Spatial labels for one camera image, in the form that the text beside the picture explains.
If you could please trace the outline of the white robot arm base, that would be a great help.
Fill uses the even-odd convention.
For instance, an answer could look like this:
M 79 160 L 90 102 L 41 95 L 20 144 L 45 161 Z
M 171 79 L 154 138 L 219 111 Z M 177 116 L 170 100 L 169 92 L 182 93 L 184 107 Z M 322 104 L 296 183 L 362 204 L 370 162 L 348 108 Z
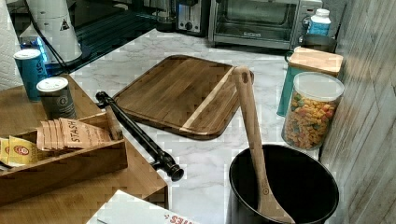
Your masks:
M 66 0 L 26 0 L 40 33 L 66 62 L 81 56 L 82 51 L 70 20 Z

